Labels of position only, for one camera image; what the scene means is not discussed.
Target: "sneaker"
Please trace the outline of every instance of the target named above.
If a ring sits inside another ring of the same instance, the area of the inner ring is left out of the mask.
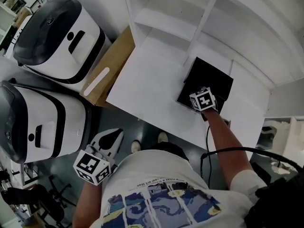
[[[141,143],[138,140],[134,140],[131,144],[131,152],[135,153],[141,150]]]
[[[165,132],[161,132],[159,135],[158,135],[158,138],[157,138],[157,142],[158,143],[161,143],[161,142],[168,142],[168,136]]]

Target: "gray floor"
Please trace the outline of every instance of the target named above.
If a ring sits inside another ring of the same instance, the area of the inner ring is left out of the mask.
[[[131,154],[131,143],[137,139],[142,144],[142,149],[147,149],[157,143],[157,136],[161,129],[152,126],[136,117],[119,109],[100,108],[100,123],[98,131],[101,132],[111,128],[122,128],[124,131],[124,139],[119,153],[116,155],[116,163],[120,163],[126,156]],[[168,134],[169,141],[180,146],[189,162],[197,173],[200,173],[200,157],[205,152],[202,148],[184,141],[176,136]],[[64,193],[64,197],[77,203],[81,193],[84,181],[80,179],[74,169],[73,164],[77,157],[77,153],[62,156],[55,159],[37,162],[39,168],[39,183],[44,185],[47,190],[51,188],[48,177],[50,174],[55,176],[54,183],[60,190],[66,184],[70,183],[72,188]],[[219,170],[218,160],[216,155],[211,158],[212,176],[210,187],[212,189],[226,190],[223,176]],[[203,163],[204,180],[208,182],[209,177],[209,161],[206,159]],[[67,224],[71,221],[75,208],[71,205],[65,209],[66,219],[63,223]]]

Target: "black wire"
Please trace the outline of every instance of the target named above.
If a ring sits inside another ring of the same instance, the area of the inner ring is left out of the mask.
[[[226,149],[222,149],[222,150],[217,150],[217,151],[212,151],[212,152],[204,153],[204,154],[202,154],[200,160],[202,162],[202,160],[205,159],[205,158],[207,158],[208,156],[210,157],[211,155],[216,154],[216,153],[229,152],[229,151],[249,151],[249,152],[253,152],[253,153],[256,153],[256,154],[261,154],[261,155],[264,155],[264,156],[271,157],[271,158],[273,158],[275,160],[278,160],[280,162],[288,163],[292,167],[294,167],[297,172],[302,172],[303,171],[303,168],[301,166],[299,166],[294,161],[292,161],[292,160],[290,160],[288,158],[285,158],[282,155],[275,154],[275,153],[272,153],[272,152],[268,152],[268,151],[265,151],[265,150],[248,148],[248,147],[231,147],[231,148],[226,148]]]
[[[209,134],[210,126],[207,129],[207,135],[206,135],[206,147],[207,147],[207,153],[209,153],[209,146],[208,146],[208,134]],[[211,158],[209,155],[209,164],[210,164],[210,172],[209,172],[209,178],[208,178],[208,187],[210,188],[210,180],[211,180],[211,172],[212,172],[212,165],[211,165]]]

